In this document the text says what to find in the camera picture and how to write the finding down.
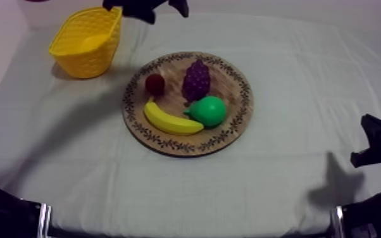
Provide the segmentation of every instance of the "white table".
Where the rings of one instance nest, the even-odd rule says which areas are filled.
[[[381,192],[381,165],[354,169],[359,125],[381,118],[381,40],[328,25],[244,15],[124,20],[111,71],[69,80],[47,53],[56,28],[24,38],[0,85],[0,185],[53,205],[54,224],[143,236],[281,235],[322,230],[328,210]],[[121,114],[148,61],[204,51],[254,93],[246,132],[180,160],[146,149]]]

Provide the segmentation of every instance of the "plastic basket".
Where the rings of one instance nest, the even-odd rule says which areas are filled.
[[[93,78],[110,66],[121,33],[121,8],[89,8],[70,16],[49,53],[72,77]]]

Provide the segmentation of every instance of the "plastic fruit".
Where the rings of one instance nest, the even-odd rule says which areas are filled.
[[[146,103],[144,113],[154,127],[169,134],[191,135],[204,128],[204,125],[199,122],[165,113],[154,102],[153,97]]]
[[[209,69],[202,60],[197,60],[186,70],[183,80],[182,95],[188,103],[200,100],[209,92],[211,78]]]
[[[145,89],[153,96],[160,96],[164,93],[165,80],[159,74],[152,74],[146,78]]]
[[[207,96],[193,103],[184,113],[206,127],[215,127],[225,119],[226,106],[220,98]]]

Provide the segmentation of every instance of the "round wooden tray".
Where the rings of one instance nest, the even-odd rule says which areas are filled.
[[[226,120],[216,128],[187,136],[170,135],[153,127],[143,112],[149,99],[146,77],[153,73],[164,77],[165,93],[156,98],[157,105],[166,113],[186,118],[182,82],[186,69],[198,59],[209,68],[208,95],[220,97],[226,104]],[[167,54],[143,66],[127,85],[123,102],[125,123],[137,140],[159,153],[178,157],[202,156],[228,146],[244,132],[253,114],[253,94],[245,76],[224,59],[198,52]]]

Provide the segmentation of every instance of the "red fruit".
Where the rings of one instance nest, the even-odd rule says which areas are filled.
[[[165,80],[159,74],[153,74],[146,78],[145,89],[153,96],[160,96],[164,93]]]

